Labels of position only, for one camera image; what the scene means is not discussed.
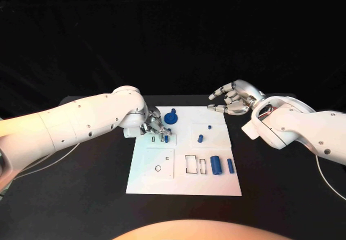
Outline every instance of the white board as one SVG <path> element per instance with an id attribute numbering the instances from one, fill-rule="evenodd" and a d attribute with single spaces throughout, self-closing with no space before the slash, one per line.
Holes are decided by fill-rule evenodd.
<path id="1" fill-rule="evenodd" d="M 158 106 L 157 108 L 161 119 L 171 108 L 176 109 L 176 124 L 163 123 L 164 127 L 171 129 L 174 136 L 166 145 L 157 141 L 160 139 L 157 134 L 137 137 L 125 193 L 241 196 L 236 159 L 232 155 L 223 114 L 209 111 L 204 106 Z M 197 142 L 200 134 L 203 135 L 202 143 Z M 186 155 L 196 156 L 197 173 L 186 173 Z M 212 156 L 219 156 L 220 175 L 212 174 Z M 229 173 L 228 158 L 233 160 L 233 174 Z M 155 171 L 158 164 L 163 164 L 164 168 Z"/>

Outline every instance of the black surface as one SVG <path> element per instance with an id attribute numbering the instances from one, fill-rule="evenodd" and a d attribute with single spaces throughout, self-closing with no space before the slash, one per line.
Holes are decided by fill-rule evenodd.
<path id="1" fill-rule="evenodd" d="M 346 111 L 344 43 L 343 1 L 1 0 L 0 117 L 122 85 L 210 94 L 236 79 Z"/>
<path id="2" fill-rule="evenodd" d="M 206 95 L 144 99 L 155 106 L 210 104 Z M 241 130 L 248 120 L 249 114 L 225 116 L 242 197 L 125 194 L 135 139 L 117 127 L 81 143 L 59 164 L 13 182 L 0 201 L 0 239 L 108 240 L 179 219 L 232 222 L 301 240 L 344 239 L 346 202 L 323 182 L 314 155 L 297 142 L 277 150 L 251 140 Z M 341 165 L 320 162 L 346 194 Z"/>

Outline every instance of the cable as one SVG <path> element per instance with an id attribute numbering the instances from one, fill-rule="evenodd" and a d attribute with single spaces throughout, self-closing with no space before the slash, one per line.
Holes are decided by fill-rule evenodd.
<path id="1" fill-rule="evenodd" d="M 33 166 L 36 166 L 37 164 L 40 164 L 55 153 L 50 153 L 47 156 L 44 156 L 33 165 L 27 166 L 23 170 L 26 171 L 27 169 L 30 169 Z"/>
<path id="2" fill-rule="evenodd" d="M 73 148 L 72 148 L 70 151 L 63 155 L 63 157 L 62 157 L 60 159 L 57 159 L 53 163 L 50 163 L 47 166 L 42 167 L 40 169 L 37 169 L 37 170 L 34 170 L 34 171 L 30 171 L 29 173 L 17 176 L 17 177 L 14 178 L 14 180 L 19 179 L 19 178 L 21 178 L 23 176 L 26 176 L 26 175 L 29 175 L 29 174 L 36 173 L 37 171 L 46 169 L 46 168 L 50 167 L 52 165 L 55 165 L 55 164 L 70 154 L 70 152 L 76 149 L 78 145 L 79 145 L 79 143 L 73 146 Z"/>
<path id="3" fill-rule="evenodd" d="M 317 155 L 315 155 L 315 162 L 317 162 L 317 167 L 318 167 L 318 173 L 320 173 L 320 175 L 323 177 L 323 180 L 324 180 L 326 184 L 328 185 L 328 187 L 331 188 L 334 193 L 340 196 L 340 198 L 346 201 L 346 197 L 343 197 L 343 195 L 334 190 L 334 188 L 330 186 L 330 183 L 328 183 L 327 179 L 324 178 L 323 171 L 321 171 L 321 168 L 320 168 L 320 162 L 318 162 L 318 156 Z"/>

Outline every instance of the robotic arm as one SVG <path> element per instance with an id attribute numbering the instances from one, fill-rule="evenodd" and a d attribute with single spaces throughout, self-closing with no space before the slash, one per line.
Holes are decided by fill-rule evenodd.
<path id="1" fill-rule="evenodd" d="M 171 135 L 158 109 L 147 107 L 132 86 L 0 121 L 0 190 L 37 159 L 108 133 L 117 126 L 124 128 L 125 138 L 148 132 Z"/>
<path id="2" fill-rule="evenodd" d="M 315 112 L 288 96 L 266 97 L 243 80 L 222 86 L 209 99 L 223 93 L 226 106 L 209 105 L 207 109 L 242 115 L 251 108 L 251 121 L 241 129 L 252 140 L 261 137 L 275 149 L 282 149 L 292 141 L 298 141 L 318 157 L 346 165 L 344 113 Z"/>

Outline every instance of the table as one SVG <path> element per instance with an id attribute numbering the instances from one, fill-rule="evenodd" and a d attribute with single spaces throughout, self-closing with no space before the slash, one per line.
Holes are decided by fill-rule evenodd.
<path id="1" fill-rule="evenodd" d="M 62 104 L 79 97 L 66 97 Z M 148 105 L 206 106 L 206 95 L 144 96 Z M 112 239 L 148 224 L 203 219 L 243 224 L 292 239 L 344 239 L 346 202 L 323 182 L 314 155 L 292 142 L 282 150 L 241 130 L 249 114 L 225 116 L 242 196 L 125 194 L 134 138 L 122 128 L 81 143 L 43 171 L 19 178 L 0 201 L 0 238 Z M 70 148 L 59 151 L 55 161 Z M 344 167 L 320 159 L 346 195 Z"/>

